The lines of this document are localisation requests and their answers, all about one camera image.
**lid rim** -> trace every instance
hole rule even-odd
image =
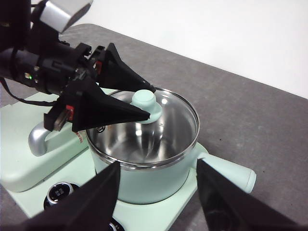
[[[161,168],[166,168],[166,167],[169,167],[171,165],[174,165],[177,162],[179,162],[180,160],[182,160],[185,157],[185,155],[187,154],[187,152],[190,151],[190,149],[195,146],[195,144],[197,143],[197,139],[198,139],[198,135],[199,135],[199,131],[200,131],[200,119],[199,119],[199,115],[198,115],[197,111],[195,110],[195,108],[192,106],[192,104],[188,100],[186,100],[185,98],[183,98],[182,96],[180,96],[177,93],[174,93],[174,92],[167,90],[167,89],[158,88],[158,87],[155,87],[155,89],[160,90],[160,91],[165,91],[167,93],[175,95],[176,97],[183,100],[191,108],[193,115],[195,116],[195,121],[196,121],[196,123],[195,123],[196,132],[195,132],[195,136],[194,136],[194,139],[192,140],[192,142],[182,152],[180,152],[177,155],[175,155],[171,158],[168,158],[166,160],[157,161],[157,162],[149,162],[149,163],[132,163],[132,162],[119,160],[119,159],[117,159],[113,156],[110,156],[110,155],[102,152],[101,150],[99,150],[96,147],[96,145],[92,142],[90,135],[89,135],[90,129],[88,129],[86,134],[87,134],[87,140],[88,140],[89,146],[94,149],[93,151],[95,151],[95,153],[99,156],[99,158],[101,160],[103,160],[105,163],[110,164],[114,161],[118,161],[118,162],[120,162],[121,167],[123,167],[127,170],[161,169]],[[113,94],[116,94],[118,92],[123,92],[123,90],[114,91],[114,92],[110,93],[109,95],[112,96]]]

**lid knob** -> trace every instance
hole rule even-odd
[[[132,105],[150,113],[150,118],[138,121],[141,124],[150,124],[162,115],[162,107],[156,102],[156,96],[150,90],[139,90],[131,98]]]

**black control knob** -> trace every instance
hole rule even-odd
[[[113,223],[109,224],[109,231],[116,231],[116,227],[114,226]]]
[[[47,201],[50,205],[55,205],[66,198],[74,191],[73,185],[67,182],[57,183],[48,190]]]

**white wall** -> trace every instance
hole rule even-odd
[[[308,98],[307,0],[94,0],[78,23]]]

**gray tabletop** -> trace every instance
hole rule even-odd
[[[194,105],[201,120],[198,141],[211,154],[256,172],[254,197],[295,222],[308,223],[308,100],[96,25],[74,26],[61,39],[93,48],[113,42],[143,78]],[[35,93],[10,84],[19,96]],[[1,89],[1,106],[13,102]],[[24,220],[1,189],[1,223]],[[170,230],[207,230],[197,193]]]

